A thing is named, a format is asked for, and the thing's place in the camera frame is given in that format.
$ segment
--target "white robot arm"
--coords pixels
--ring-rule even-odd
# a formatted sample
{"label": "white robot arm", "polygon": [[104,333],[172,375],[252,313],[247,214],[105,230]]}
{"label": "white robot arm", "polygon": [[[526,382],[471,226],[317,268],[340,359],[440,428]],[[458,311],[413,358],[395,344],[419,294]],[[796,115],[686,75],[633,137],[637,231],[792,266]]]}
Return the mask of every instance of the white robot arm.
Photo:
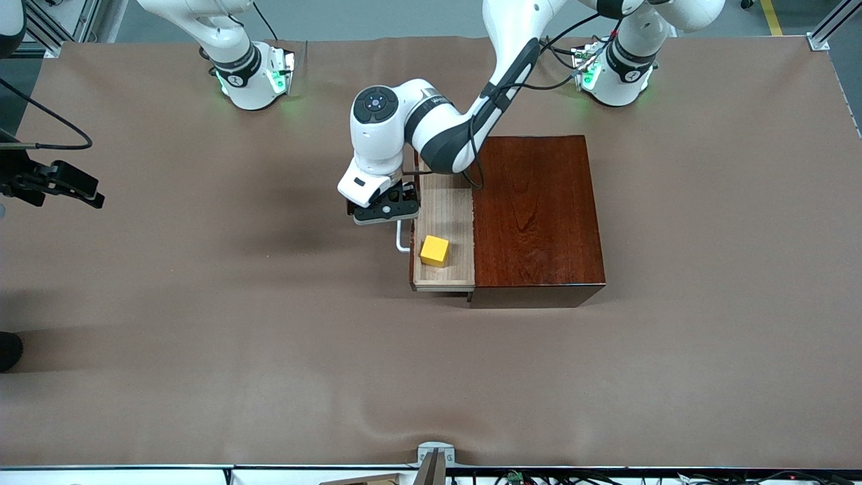
{"label": "white robot arm", "polygon": [[260,110],[287,93],[293,53],[249,40],[234,15],[252,0],[138,0],[145,10],[174,23],[201,44],[215,66],[222,91],[243,110]]}
{"label": "white robot arm", "polygon": [[23,0],[0,0],[0,59],[12,55],[24,39]]}
{"label": "white robot arm", "polygon": [[[597,60],[605,75],[590,80],[590,93],[611,105],[631,103],[642,89],[638,81],[652,70],[655,54],[668,35],[663,16],[678,28],[692,30],[711,23],[724,4],[724,0],[581,1],[605,16],[625,17],[613,45]],[[405,142],[432,172],[460,173],[470,166],[535,67],[541,53],[539,39],[565,2],[484,0],[482,14],[497,66],[464,114],[424,79],[394,88],[372,86],[359,93],[350,118],[353,159],[338,184],[339,192],[353,205],[357,224],[410,218],[418,212],[416,204],[399,205],[404,199],[400,187]]]}

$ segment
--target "gray floor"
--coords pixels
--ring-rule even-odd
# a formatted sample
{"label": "gray floor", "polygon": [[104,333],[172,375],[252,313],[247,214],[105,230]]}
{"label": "gray floor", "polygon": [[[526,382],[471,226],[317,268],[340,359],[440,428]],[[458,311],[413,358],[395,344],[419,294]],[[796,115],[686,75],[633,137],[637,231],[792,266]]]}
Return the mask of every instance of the gray floor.
{"label": "gray floor", "polygon": [[[30,94],[33,92],[33,86],[36,85],[41,65],[40,59],[0,60],[0,78]],[[26,107],[26,101],[0,86],[0,128],[14,134],[18,130],[18,123],[21,122]]]}
{"label": "gray floor", "polygon": [[[374,3],[347,0],[258,0],[258,6],[286,40],[309,41],[361,41],[382,37],[460,35],[483,37],[481,3],[478,0],[439,0],[436,2],[404,2],[403,0],[377,0]],[[834,0],[773,0],[778,20],[786,35],[804,34],[811,30],[834,7]],[[558,32],[591,14],[578,2],[569,2],[547,32]],[[238,16],[246,24],[254,39],[272,37],[253,10]],[[613,21],[600,19],[582,28],[574,35],[589,36],[607,33]],[[761,8],[756,3],[749,10],[740,8],[735,0],[728,0],[719,19],[694,36],[755,36],[769,35],[769,27]],[[128,1],[116,36],[118,42],[189,42],[191,38],[173,24],[146,12],[135,0]],[[862,16],[846,25],[830,41],[833,63],[844,86],[849,105],[862,112],[862,62],[859,46],[862,45]],[[38,60],[0,61],[0,76],[30,92],[39,73]],[[0,126],[17,128],[23,113],[23,103],[0,92]]]}

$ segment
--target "yellow floor line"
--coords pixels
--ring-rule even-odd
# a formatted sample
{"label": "yellow floor line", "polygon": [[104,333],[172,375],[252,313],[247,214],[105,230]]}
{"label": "yellow floor line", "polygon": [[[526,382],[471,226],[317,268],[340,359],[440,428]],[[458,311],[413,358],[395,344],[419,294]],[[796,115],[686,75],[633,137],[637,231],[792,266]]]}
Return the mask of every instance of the yellow floor line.
{"label": "yellow floor line", "polygon": [[778,17],[775,16],[775,7],[772,6],[772,0],[760,0],[760,5],[763,7],[763,13],[766,15],[766,23],[769,24],[769,33],[772,35],[784,35],[781,31],[781,25],[778,24]]}

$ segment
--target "wooden box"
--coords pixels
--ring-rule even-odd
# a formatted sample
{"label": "wooden box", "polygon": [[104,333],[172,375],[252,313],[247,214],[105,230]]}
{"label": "wooden box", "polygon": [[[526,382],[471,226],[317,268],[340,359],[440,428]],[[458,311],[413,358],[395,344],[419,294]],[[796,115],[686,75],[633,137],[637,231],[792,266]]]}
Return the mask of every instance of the wooden box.
{"label": "wooden box", "polygon": [[[410,283],[463,292],[471,307],[569,307],[605,285],[583,136],[499,136],[480,154],[484,188],[461,175],[425,175],[413,223]],[[418,158],[416,165],[424,169]],[[479,179],[477,168],[472,178]],[[425,236],[449,240],[445,268],[418,257]]]}

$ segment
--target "brown paper sheet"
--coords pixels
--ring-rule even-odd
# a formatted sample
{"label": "brown paper sheet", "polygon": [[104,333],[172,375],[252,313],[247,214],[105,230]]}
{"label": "brown paper sheet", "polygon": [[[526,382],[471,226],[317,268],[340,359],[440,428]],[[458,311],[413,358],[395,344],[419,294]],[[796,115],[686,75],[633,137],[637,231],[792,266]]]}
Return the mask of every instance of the brown paper sheet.
{"label": "brown paper sheet", "polygon": [[[464,463],[862,466],[862,143],[827,54],[671,39],[635,105],[523,92],[495,134],[586,135],[608,280],[545,311],[412,293],[394,229],[335,190],[357,92],[425,77],[464,109],[488,41],[306,54],[301,95],[254,113],[195,45],[46,60],[34,96],[92,135],[63,158],[107,202],[4,202],[0,325],[27,347],[0,463],[404,463],[435,439]],[[19,135],[74,142],[32,109]]]}

